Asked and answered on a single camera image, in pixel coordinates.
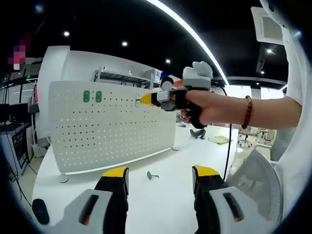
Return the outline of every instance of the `floor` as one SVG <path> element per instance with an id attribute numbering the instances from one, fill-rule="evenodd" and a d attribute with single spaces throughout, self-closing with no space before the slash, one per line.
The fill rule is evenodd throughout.
<path id="1" fill-rule="evenodd" d="M 244 136 L 241 136 L 238 139 L 239 140 L 244 139 Z M 248 140 L 252 143 L 252 146 L 250 148 L 248 148 L 247 146 L 244 146 L 244 145 L 242 147 L 239 146 L 238 144 L 236 145 L 236 153 L 234 156 L 233 164 L 231 166 L 230 174 L 233 174 L 240 167 L 240 165 L 243 163 L 244 159 L 254 149 L 255 144 L 258 143 L 258 142 L 256 142 L 257 138 L 255 136 L 249 136 Z M 260 153 L 262 153 L 267 159 L 270 158 L 270 150 L 263 149 L 263 148 L 258 148 L 257 150 Z M 21 186 L 21 189 L 24 192 L 27 200 L 30 203 L 32 202 L 33 188 L 34 188 L 34 184 L 35 184 L 36 176 L 37 176 L 36 173 L 39 170 L 39 167 L 41 165 L 42 160 L 43 160 L 43 158 L 33 158 L 29 164 L 31 168 L 29 166 L 27 166 L 23 175 L 19 177 L 19 184 Z M 21 204 L 22 204 L 23 208 L 25 209 L 25 211 L 29 215 L 31 215 L 31 213 L 32 213 L 31 207 L 27 203 L 25 198 L 20 194 L 19 187 L 18 187 L 17 183 L 13 182 L 12 187 L 16 193 L 17 199 L 21 201 Z"/>

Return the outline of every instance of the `chair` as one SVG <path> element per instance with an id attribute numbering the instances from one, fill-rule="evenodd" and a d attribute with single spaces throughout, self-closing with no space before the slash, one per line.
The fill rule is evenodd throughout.
<path id="1" fill-rule="evenodd" d="M 252 128 L 251 127 L 247 127 L 246 129 L 242 129 L 240 128 L 239 129 L 239 134 L 240 135 L 245 135 L 245 139 L 243 140 L 239 140 L 238 141 L 238 144 L 242 147 L 243 144 L 247 144 L 248 145 L 248 148 L 250 148 L 253 144 L 247 140 L 248 136 L 256 136 L 257 135 L 257 132 L 252 132 Z"/>
<path id="2" fill-rule="evenodd" d="M 283 214 L 283 191 L 270 162 L 253 150 L 240 168 L 226 181 L 250 197 L 266 220 L 280 222 Z"/>
<path id="3" fill-rule="evenodd" d="M 279 161 L 279 159 L 282 157 L 286 149 L 288 148 L 293 138 L 294 132 L 295 132 L 295 128 L 286 128 L 286 129 L 277 130 L 277 135 L 275 137 L 275 140 L 272 146 L 256 144 L 254 149 L 257 149 L 258 147 L 270 149 L 270 163 L 272 165 L 275 165 Z"/>

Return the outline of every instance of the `white pegboard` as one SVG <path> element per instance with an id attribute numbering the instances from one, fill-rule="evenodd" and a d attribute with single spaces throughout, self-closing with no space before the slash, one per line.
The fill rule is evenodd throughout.
<path id="1" fill-rule="evenodd" d="M 84 91 L 90 91 L 88 102 Z M 52 82 L 50 136 L 59 171 L 110 167 L 171 148 L 176 114 L 141 103 L 136 107 L 136 96 L 148 92 L 107 83 Z"/>

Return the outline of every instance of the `desk surface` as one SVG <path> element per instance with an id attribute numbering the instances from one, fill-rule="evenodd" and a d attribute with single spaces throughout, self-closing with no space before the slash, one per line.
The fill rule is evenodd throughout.
<path id="1" fill-rule="evenodd" d="M 192 166 L 198 164 L 212 167 L 224 174 L 228 144 L 217 145 L 208 140 L 190 136 L 190 125 L 177 127 L 175 147 L 158 155 L 127 164 L 129 167 L 129 211 L 126 233 L 190 234 L 197 230 L 194 211 Z M 207 137 L 229 136 L 229 128 L 208 126 Z M 228 171 L 234 159 L 238 130 L 232 130 L 232 144 Z M 59 182 L 60 172 L 49 148 L 35 182 L 33 199 L 45 201 L 50 225 L 63 217 L 64 208 L 86 189 L 92 189 L 105 170 L 69 175 L 68 182 Z M 159 178 L 149 180 L 150 171 Z"/>

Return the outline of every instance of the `mesh chair back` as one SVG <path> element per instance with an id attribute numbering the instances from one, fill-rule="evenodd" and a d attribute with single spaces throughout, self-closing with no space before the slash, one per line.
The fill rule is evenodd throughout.
<path id="1" fill-rule="evenodd" d="M 295 132 L 295 128 L 280 129 L 271 148 L 271 160 L 279 161 L 287 150 Z"/>
<path id="2" fill-rule="evenodd" d="M 279 222 L 283 213 L 283 193 L 277 174 L 265 157 L 253 150 L 241 167 L 228 178 L 258 205 L 259 214 L 270 221 Z"/>

